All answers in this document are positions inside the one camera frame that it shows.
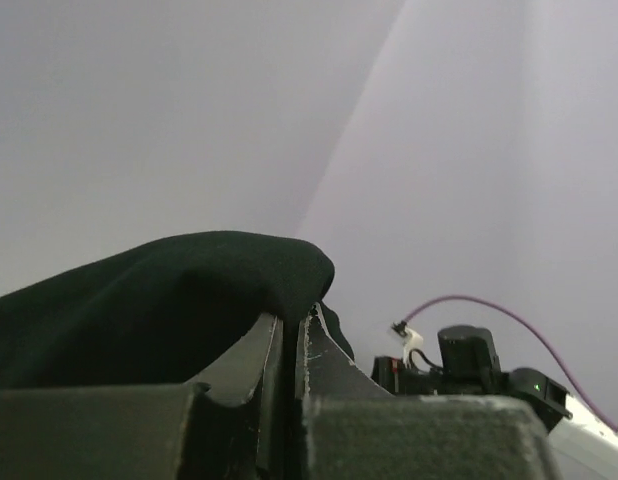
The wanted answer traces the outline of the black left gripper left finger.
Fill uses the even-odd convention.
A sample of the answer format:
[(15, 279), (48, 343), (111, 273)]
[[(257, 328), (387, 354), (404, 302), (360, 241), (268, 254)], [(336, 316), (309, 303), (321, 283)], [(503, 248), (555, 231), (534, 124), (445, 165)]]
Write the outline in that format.
[(196, 378), (196, 479), (277, 479), (282, 466), (283, 325), (268, 314)]

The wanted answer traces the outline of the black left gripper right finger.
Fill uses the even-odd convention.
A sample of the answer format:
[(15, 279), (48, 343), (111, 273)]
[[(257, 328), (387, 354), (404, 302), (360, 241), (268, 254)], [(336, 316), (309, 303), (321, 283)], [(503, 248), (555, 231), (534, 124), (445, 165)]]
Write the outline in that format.
[(331, 335), (314, 304), (296, 349), (296, 435), (303, 479), (379, 479), (368, 402), (390, 395), (369, 378)]

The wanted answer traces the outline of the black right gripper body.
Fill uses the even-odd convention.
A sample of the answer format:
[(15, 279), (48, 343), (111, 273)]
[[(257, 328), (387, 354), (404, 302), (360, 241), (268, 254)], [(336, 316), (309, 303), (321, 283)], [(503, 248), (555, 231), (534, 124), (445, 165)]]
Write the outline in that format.
[(376, 357), (371, 378), (393, 395), (508, 396), (527, 402), (549, 431), (572, 417), (564, 386), (533, 368), (501, 369), (493, 336), (486, 328), (441, 329), (437, 334), (440, 365), (424, 354), (423, 337), (415, 330), (403, 324), (392, 330), (402, 341), (403, 355)]

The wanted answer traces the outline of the black t-shirt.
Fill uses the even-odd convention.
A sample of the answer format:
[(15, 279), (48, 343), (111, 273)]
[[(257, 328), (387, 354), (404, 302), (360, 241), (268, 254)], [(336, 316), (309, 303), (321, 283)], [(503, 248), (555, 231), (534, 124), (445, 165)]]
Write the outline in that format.
[(334, 277), (298, 239), (213, 231), (135, 247), (0, 297), (0, 389), (183, 382), (261, 314), (293, 341)]

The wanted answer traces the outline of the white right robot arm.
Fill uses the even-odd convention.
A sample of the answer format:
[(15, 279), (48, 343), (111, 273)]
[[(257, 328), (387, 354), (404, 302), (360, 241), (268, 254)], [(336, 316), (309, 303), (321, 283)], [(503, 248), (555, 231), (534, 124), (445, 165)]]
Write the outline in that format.
[(500, 395), (531, 406), (553, 449), (605, 479), (618, 479), (618, 428), (607, 426), (567, 388), (527, 367), (501, 369), (493, 336), (482, 327), (457, 325), (437, 334), (442, 364), (423, 353), (424, 340), (400, 327), (400, 358), (379, 356), (371, 378), (397, 396)]

